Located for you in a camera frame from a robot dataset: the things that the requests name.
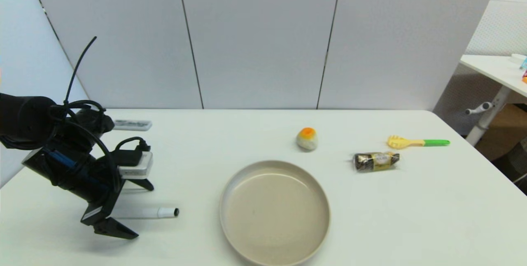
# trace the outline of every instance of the white marker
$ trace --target white marker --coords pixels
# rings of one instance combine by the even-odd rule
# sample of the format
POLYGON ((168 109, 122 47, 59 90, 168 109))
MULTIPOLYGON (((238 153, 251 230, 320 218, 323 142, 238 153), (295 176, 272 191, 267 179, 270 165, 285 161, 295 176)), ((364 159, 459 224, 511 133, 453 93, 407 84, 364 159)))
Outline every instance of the white marker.
POLYGON ((110 216, 115 219, 164 219, 178 215, 178 208, 116 208, 110 216))

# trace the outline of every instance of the tabletop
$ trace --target tabletop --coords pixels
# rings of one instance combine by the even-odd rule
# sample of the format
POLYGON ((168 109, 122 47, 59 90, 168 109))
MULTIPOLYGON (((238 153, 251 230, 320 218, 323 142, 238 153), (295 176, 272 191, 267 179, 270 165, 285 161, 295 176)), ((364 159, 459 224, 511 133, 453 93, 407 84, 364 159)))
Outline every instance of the tabletop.
MULTIPOLYGON (((431 112, 384 110, 108 110, 113 119, 152 120, 146 132, 111 131, 113 149, 131 136, 152 145, 144 191, 126 183, 116 207, 175 206, 177 219, 122 219, 140 235, 121 240, 79 221, 86 202, 25 168, 2 188, 2 265, 243 265, 219 221, 220 195, 243 167, 288 161, 316 178, 331 227, 305 265, 527 264, 527 197, 431 112), (319 146, 295 145, 313 127, 319 146), (400 151, 395 170, 357 173, 358 152, 389 150, 386 138, 450 140, 400 151)), ((96 147, 92 152, 99 157, 96 147)))
POLYGON ((509 56, 463 55, 461 64, 507 86, 527 97, 527 84, 522 82, 523 72, 519 65, 508 61, 509 56))

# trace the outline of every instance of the round plate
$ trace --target round plate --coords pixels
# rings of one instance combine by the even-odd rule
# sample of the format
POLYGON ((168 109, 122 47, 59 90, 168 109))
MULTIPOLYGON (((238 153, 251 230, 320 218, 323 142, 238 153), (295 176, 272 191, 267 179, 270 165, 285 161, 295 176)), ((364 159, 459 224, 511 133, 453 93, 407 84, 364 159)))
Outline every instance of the round plate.
POLYGON ((322 187, 308 172, 283 161, 245 167, 220 200, 227 240, 247 260, 265 266, 309 259, 326 238, 329 219, 322 187))

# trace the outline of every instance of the white remote control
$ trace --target white remote control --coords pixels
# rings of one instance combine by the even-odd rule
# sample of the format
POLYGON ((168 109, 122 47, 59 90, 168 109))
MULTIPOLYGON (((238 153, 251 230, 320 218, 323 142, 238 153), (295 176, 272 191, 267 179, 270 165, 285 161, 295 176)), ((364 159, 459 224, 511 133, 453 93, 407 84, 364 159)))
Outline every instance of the white remote control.
POLYGON ((147 131, 152 127, 152 121, 115 120, 113 130, 147 131))

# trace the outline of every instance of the desk leg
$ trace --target desk leg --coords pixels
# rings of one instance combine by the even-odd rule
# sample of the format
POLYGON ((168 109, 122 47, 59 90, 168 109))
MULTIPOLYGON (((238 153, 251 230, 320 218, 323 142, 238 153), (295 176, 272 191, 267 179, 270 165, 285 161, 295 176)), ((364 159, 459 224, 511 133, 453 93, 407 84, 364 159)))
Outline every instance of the desk leg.
POLYGON ((480 138, 485 134, 492 120, 495 118, 497 113, 503 108, 503 105, 507 101, 507 96, 511 92, 510 88, 502 86, 492 101, 494 107, 483 113, 480 120, 476 123, 474 128, 470 131, 466 137, 467 142, 472 146, 480 141, 480 138))

